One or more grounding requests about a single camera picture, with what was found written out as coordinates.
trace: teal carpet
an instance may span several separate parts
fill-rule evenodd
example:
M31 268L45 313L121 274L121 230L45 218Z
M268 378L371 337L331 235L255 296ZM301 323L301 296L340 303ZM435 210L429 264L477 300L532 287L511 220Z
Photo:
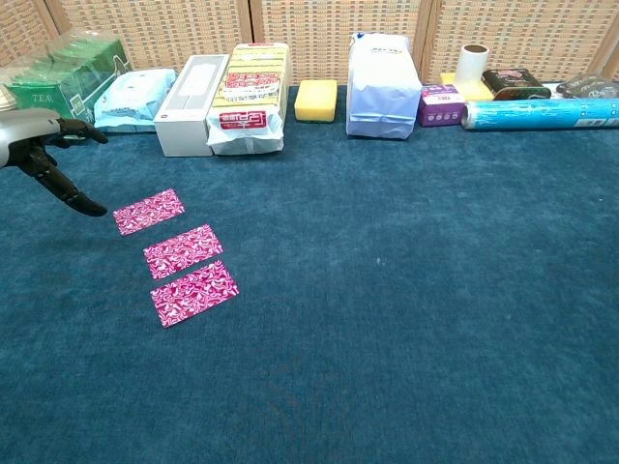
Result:
M0 171L0 462L618 462L619 130L347 139L342 89L332 125L293 102L279 155L53 150L110 212L176 190L128 237ZM142 249L204 223L241 294L164 330Z

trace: plastic wrap roll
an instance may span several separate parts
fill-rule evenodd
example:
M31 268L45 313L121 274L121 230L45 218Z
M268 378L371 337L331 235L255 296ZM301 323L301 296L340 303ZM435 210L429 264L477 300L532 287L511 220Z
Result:
M462 112L470 130L619 127L619 99L472 101Z
M477 85L486 68L487 55L488 49L483 45L463 46L457 60L456 86Z

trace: yellow sponge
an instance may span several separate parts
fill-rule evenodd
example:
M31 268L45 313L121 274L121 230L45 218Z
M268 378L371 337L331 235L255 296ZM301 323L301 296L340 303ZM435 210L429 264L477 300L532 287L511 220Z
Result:
M294 102L297 121L333 122L336 118L337 97L336 80L302 80Z
M489 102L494 100L494 96L490 89L480 80L474 84L459 85L455 84L456 80L455 72L442 72L441 84L448 85L453 84L456 87L459 94L461 94L467 102Z

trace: woven panel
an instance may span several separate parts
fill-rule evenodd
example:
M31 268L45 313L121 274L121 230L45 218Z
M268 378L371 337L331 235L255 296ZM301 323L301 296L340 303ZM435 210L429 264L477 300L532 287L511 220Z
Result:
M292 81L348 76L353 32L401 34L411 40L420 0L262 0L267 42L290 46Z
M111 31L135 69L180 70L190 55L230 53L242 42L230 0L61 0L72 27Z
M0 31L0 66L51 39L31 0L3 0Z
M427 81L456 70L463 44L490 48L489 68L523 67L541 80L586 71L617 0L443 0Z

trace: pink floral card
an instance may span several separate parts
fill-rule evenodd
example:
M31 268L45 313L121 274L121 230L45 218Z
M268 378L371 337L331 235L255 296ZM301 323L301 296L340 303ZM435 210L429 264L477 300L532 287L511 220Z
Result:
M153 278L171 276L189 266L223 252L208 224L144 249Z
M151 292L165 328L236 297L239 289L222 261L176 279Z
M120 235L129 235L185 212L172 188L114 212Z

